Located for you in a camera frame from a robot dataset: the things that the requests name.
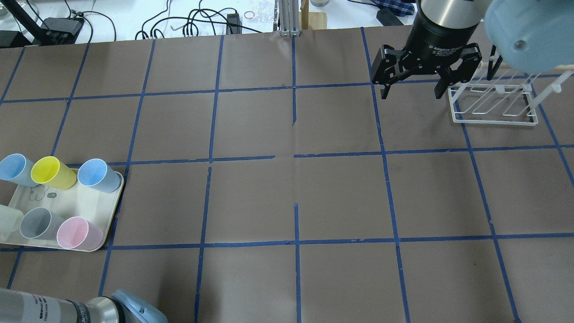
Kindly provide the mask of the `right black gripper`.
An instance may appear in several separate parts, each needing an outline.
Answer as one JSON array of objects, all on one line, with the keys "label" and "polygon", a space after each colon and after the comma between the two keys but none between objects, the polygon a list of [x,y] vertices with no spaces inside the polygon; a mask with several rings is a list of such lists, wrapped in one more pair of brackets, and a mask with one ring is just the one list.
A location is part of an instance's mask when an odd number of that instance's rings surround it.
[{"label": "right black gripper", "polygon": [[[404,49],[382,45],[372,63],[371,82],[380,86],[382,100],[392,85],[413,74],[439,75],[434,88],[437,100],[450,86],[469,82],[482,61],[479,44],[469,43],[477,26],[474,22],[464,28],[444,27],[418,12]],[[451,69],[458,61],[458,68]]]}]

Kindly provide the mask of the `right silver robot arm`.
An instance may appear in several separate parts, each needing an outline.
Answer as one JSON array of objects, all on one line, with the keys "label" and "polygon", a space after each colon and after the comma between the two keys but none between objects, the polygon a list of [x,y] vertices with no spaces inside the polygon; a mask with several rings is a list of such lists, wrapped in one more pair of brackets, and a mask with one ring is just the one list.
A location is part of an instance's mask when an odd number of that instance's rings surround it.
[{"label": "right silver robot arm", "polygon": [[393,84],[412,75],[438,75],[434,93],[467,83],[482,54],[470,39],[479,23],[500,57],[489,66],[492,77],[501,62],[528,74],[573,64],[571,0],[419,0],[410,35],[402,50],[380,47],[371,66],[371,82],[385,99]]}]

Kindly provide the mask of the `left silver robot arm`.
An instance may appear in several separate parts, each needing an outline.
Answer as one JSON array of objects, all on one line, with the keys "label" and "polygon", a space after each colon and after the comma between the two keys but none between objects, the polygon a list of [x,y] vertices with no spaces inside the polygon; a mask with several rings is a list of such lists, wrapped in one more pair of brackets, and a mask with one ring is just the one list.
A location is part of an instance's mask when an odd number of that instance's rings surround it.
[{"label": "left silver robot arm", "polygon": [[127,290],[88,302],[1,289],[3,323],[166,323],[164,313]]}]

